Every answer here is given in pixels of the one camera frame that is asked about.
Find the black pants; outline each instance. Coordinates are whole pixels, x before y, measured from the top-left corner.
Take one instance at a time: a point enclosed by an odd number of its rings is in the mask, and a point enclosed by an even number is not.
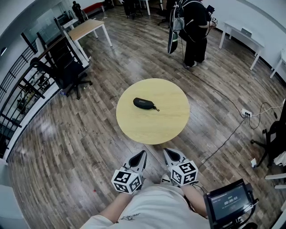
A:
[[[189,38],[189,39],[186,39],[186,41],[187,41],[187,47],[186,47],[186,52],[185,52],[184,63],[187,66],[193,66],[194,61],[197,61],[199,63],[203,62],[205,59],[207,39],[204,38],[197,42],[193,42]]]
[[[134,1],[133,0],[124,0],[123,7],[126,16],[135,13]]]

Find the wooden desk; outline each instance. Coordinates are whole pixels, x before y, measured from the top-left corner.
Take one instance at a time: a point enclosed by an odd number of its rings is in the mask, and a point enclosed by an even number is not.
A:
[[[91,32],[94,32],[95,37],[98,38],[98,35],[96,34],[95,30],[98,29],[99,27],[102,27],[105,33],[105,36],[108,40],[108,43],[110,47],[112,47],[112,43],[110,41],[110,38],[108,36],[108,33],[106,31],[103,21],[96,21],[96,20],[88,19],[84,23],[77,26],[75,29],[68,32],[68,34],[71,36],[72,40],[76,44],[77,48],[82,52],[82,54],[84,55],[87,61],[89,61],[89,58],[87,57],[84,50],[80,46],[80,43],[78,42],[78,40]]]
[[[134,98],[152,101],[160,110],[134,106]],[[189,101],[174,83],[147,79],[130,86],[120,97],[116,117],[122,131],[144,144],[161,144],[176,137],[189,119]]]
[[[255,43],[255,44],[258,46],[258,51],[257,51],[256,54],[255,54],[256,58],[255,58],[253,64],[251,65],[251,67],[250,67],[250,70],[252,70],[253,67],[254,67],[254,65],[255,65],[256,62],[258,61],[258,58],[259,58],[260,53],[261,53],[261,50],[264,48],[265,45],[264,45],[263,39],[261,38],[261,36],[260,36],[259,34],[253,33],[253,34],[251,35],[251,37],[248,37],[248,36],[246,36],[245,34],[243,34],[243,33],[241,32],[241,29],[242,29],[243,26],[244,26],[244,25],[242,25],[242,24],[240,24],[240,23],[238,23],[238,22],[236,22],[236,21],[226,21],[226,22],[224,22],[224,29],[223,29],[222,38],[221,38],[221,40],[220,40],[219,48],[221,49],[222,46],[223,46],[224,36],[225,36],[225,33],[226,33],[228,27],[231,28],[231,30],[235,30],[237,33],[243,35],[243,36],[246,37],[248,40],[252,41],[253,43]]]

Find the cable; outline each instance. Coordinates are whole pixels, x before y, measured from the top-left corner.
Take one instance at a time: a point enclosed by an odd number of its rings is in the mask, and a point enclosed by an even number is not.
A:
[[[197,187],[199,187],[201,190],[202,190],[202,192],[205,194],[205,191],[202,189],[202,187],[201,186],[199,186],[199,185],[197,185],[197,184],[192,184],[193,186],[197,186]]]
[[[238,111],[238,113],[240,114],[240,116],[241,116],[243,119],[247,118],[247,117],[244,117],[244,116],[241,114],[240,110],[237,108],[237,106],[234,104],[234,102],[230,100],[229,97],[227,97],[227,96],[226,96],[225,94],[223,94],[221,91],[219,91],[219,90],[217,90],[216,88],[214,88],[212,85],[210,85],[210,84],[207,83],[206,81],[202,80],[200,77],[196,76],[194,73],[193,73],[193,76],[197,77],[200,81],[204,82],[204,83],[205,83],[206,85],[208,85],[210,88],[212,88],[213,90],[217,91],[218,93],[220,93],[221,95],[223,95],[225,98],[227,98],[228,101],[231,102],[231,103],[235,106],[235,108],[237,109],[237,111]]]
[[[181,38],[181,44],[182,44],[182,56],[183,56],[183,62],[184,62],[184,48],[183,48],[183,38]]]
[[[249,116],[249,126],[250,126],[250,128],[252,128],[253,130],[255,130],[255,129],[257,129],[257,128],[259,127],[260,120],[261,120],[261,114],[263,114],[263,113],[269,111],[270,109],[283,107],[283,106],[271,107],[271,108],[269,108],[268,110],[265,110],[265,111],[261,112],[261,109],[262,109],[263,104],[268,104],[269,106],[271,106],[268,102],[263,102],[263,103],[261,104],[261,106],[260,106],[259,114],[256,114],[256,115],[253,115],[253,116],[252,116],[252,117],[256,117],[256,116],[259,115],[259,121],[258,121],[258,125],[257,125],[256,127],[252,127],[252,126],[251,126],[251,124],[250,124],[250,116]]]
[[[275,109],[275,108],[280,108],[280,107],[283,107],[283,106],[271,107],[271,108],[269,108],[269,109],[267,109],[267,110],[263,111],[262,113],[259,113],[259,114],[256,114],[256,115],[253,115],[252,117],[256,117],[256,116],[258,116],[258,115],[261,115],[261,114],[263,114],[263,113],[265,113],[265,112],[269,111],[270,109]]]
[[[245,119],[242,120],[242,122],[239,124],[239,126],[233,131],[233,133],[226,139],[226,141],[214,152],[212,153],[199,167],[198,170],[201,168],[203,164],[205,164],[206,161],[208,161],[213,155],[215,155],[223,146],[224,144],[231,138],[231,136],[236,132],[236,130],[241,126],[241,124],[245,121]]]

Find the power strip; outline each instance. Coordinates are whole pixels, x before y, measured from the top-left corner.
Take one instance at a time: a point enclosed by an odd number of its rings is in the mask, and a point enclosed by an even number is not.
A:
[[[246,109],[242,109],[241,110],[241,114],[243,115],[243,116],[245,116],[245,117],[252,117],[252,112],[250,112],[250,111],[248,111],[248,110],[246,110]]]

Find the screen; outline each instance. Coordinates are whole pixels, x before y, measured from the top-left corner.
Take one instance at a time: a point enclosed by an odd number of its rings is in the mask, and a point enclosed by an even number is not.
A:
[[[220,220],[242,207],[250,205],[246,192],[242,185],[225,192],[221,195],[212,197],[211,203],[214,209],[214,216],[216,220]]]

